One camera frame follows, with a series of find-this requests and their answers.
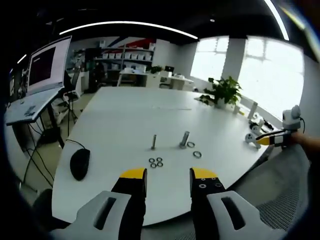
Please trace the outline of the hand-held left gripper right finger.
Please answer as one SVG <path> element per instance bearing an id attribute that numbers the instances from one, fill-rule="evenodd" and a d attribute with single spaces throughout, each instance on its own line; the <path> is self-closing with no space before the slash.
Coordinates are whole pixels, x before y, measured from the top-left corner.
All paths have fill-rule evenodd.
<path id="1" fill-rule="evenodd" d="M 198 240 L 281 240 L 286 232 L 261 220 L 259 210 L 235 191 L 228 191 L 218 175 L 192 167 L 191 214 Z"/>

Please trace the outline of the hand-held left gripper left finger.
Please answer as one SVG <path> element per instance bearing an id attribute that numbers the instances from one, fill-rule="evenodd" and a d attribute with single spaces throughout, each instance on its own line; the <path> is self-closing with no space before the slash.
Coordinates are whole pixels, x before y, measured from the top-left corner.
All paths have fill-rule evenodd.
<path id="1" fill-rule="evenodd" d="M 55 229 L 54 240 L 139 240 L 146 214 L 147 169 L 120 175 L 110 191 L 102 191 L 83 205 L 73 223 Z"/>

